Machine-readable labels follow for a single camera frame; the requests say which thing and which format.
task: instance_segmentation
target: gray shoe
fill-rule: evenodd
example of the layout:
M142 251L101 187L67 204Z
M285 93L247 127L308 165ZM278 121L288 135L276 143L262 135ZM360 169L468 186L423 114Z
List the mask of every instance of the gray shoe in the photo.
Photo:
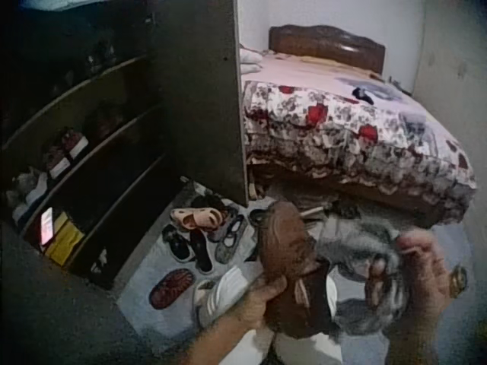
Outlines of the gray shoe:
M215 260L217 262L226 265L232 260L235 251L237 251L240 238L242 238L247 225L247 219L245 219L245 216L242 214L239 214L237 218L233 220L232 224L228 227L227 235L218 246L216 246Z

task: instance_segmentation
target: floral bedspread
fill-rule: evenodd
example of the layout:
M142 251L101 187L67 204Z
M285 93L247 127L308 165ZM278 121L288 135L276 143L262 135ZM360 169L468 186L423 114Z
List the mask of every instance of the floral bedspread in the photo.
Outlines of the floral bedspread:
M243 80L247 163L275 163L313 178L335 175L388 195L420 195L444 208L442 222L461 221L476 190L473 170L431 114L417 103L397 107L387 93L372 106L346 89L324 88Z

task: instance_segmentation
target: white wall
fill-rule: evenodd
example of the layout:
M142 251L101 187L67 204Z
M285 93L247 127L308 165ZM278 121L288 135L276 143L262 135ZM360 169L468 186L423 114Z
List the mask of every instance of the white wall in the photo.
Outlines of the white wall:
M477 281L487 291L487 9L477 2L428 0L414 96L455 135L479 190L465 216Z
M269 3L267 0L237 0L238 32L245 47L269 48Z
M265 49L269 27L333 25L386 46L384 76L412 90L422 44L424 0L238 0L240 39Z

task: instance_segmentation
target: brown shoe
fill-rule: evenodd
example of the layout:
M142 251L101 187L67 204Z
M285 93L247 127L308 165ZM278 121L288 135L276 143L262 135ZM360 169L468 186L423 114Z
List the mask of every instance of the brown shoe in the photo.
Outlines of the brown shoe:
M266 322L275 332L306 338L334 329L327 303L329 263L318 262L298 209L287 202L269 208L259 231L260 260L267 280L284 275L288 287L267 304Z

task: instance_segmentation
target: red flower pattern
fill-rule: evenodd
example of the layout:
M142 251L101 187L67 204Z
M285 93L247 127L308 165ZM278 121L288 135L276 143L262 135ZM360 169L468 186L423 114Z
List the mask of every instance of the red flower pattern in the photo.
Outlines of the red flower pattern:
M294 90L296 89L292 86L279 86L279 91L281 91L283 94L293 94Z
M358 136L368 139L369 141L372 141L374 143L377 143L379 139L379 136L377 134L377 128L370 124L366 124L360 127L360 129L358 130Z
M316 127L321 122L326 121L328 116L328 106L318 103L316 106L307 108L306 124Z

